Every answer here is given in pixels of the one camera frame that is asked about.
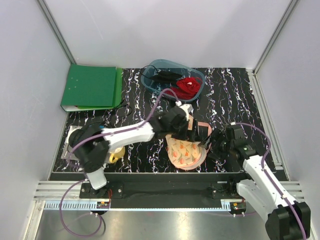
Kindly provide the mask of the yellow mug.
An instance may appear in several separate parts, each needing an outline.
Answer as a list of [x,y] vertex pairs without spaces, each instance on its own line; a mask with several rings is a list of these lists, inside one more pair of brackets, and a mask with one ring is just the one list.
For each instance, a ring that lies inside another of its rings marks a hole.
[[119,159],[122,159],[125,156],[126,148],[124,146],[116,148],[113,152],[109,153],[109,163],[114,164]]

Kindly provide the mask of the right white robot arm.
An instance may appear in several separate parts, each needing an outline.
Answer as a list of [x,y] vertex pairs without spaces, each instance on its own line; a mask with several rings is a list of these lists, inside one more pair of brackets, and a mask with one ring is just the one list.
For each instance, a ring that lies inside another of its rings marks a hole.
[[227,185],[228,195],[244,198],[258,213],[271,240],[307,240],[311,236],[311,210],[306,202],[297,201],[273,174],[265,158],[270,152],[257,150],[235,122],[225,130],[214,129],[199,146],[210,150],[209,158],[225,160],[242,168],[247,179]]

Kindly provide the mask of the black bra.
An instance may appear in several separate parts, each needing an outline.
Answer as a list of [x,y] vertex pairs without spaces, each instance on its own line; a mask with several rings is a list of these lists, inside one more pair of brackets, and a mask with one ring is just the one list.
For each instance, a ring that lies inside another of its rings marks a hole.
[[154,65],[146,65],[145,67],[143,67],[144,69],[147,68],[148,66],[151,66],[155,69],[156,74],[153,76],[147,76],[145,74],[143,74],[142,72],[140,72],[140,75],[149,79],[149,80],[153,80],[155,82],[160,82],[160,83],[175,83],[176,81],[178,81],[179,79],[181,79],[183,76],[179,73],[175,73],[175,72],[171,72],[171,71],[165,71],[165,70],[160,70],[157,67],[155,67]]

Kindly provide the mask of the red bra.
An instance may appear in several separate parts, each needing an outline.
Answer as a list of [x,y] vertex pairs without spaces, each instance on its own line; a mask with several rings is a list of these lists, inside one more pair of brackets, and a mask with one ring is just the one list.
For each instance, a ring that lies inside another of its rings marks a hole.
[[202,83],[203,81],[199,77],[185,77],[179,79],[175,86],[171,86],[171,90],[167,90],[165,93],[176,96],[180,100],[190,100],[197,95]]

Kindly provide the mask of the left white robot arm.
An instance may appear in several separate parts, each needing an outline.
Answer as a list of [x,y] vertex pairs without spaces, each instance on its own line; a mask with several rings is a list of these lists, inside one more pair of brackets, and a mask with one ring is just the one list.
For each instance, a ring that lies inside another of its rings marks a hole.
[[97,198],[108,193],[108,182],[103,164],[108,154],[127,145],[163,139],[166,135],[178,135],[187,139],[190,104],[175,106],[168,112],[157,113],[146,120],[118,128],[102,128],[100,123],[74,130],[68,143],[71,152],[84,169],[90,192]]

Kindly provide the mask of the pink floral mesh laundry bag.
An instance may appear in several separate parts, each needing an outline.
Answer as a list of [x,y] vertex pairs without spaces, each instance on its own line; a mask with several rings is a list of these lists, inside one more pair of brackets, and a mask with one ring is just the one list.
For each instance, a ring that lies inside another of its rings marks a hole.
[[185,171],[199,167],[209,151],[201,146],[201,142],[211,133],[212,127],[208,123],[191,118],[179,133],[166,135],[166,151],[174,167]]

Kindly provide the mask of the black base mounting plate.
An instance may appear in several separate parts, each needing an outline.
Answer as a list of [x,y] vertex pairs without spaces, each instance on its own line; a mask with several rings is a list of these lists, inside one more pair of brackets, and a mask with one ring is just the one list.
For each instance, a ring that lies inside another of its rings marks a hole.
[[112,209],[220,208],[222,200],[242,202],[236,184],[242,173],[107,173],[107,184],[94,190],[82,183],[82,199],[111,198]]

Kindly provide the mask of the blue translucent plastic bin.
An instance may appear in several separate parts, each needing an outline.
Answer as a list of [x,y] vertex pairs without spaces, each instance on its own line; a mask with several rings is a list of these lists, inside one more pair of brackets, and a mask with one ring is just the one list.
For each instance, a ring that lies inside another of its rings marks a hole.
[[142,85],[152,93],[167,89],[165,98],[186,103],[195,101],[206,83],[200,71],[166,59],[152,61],[139,75]]

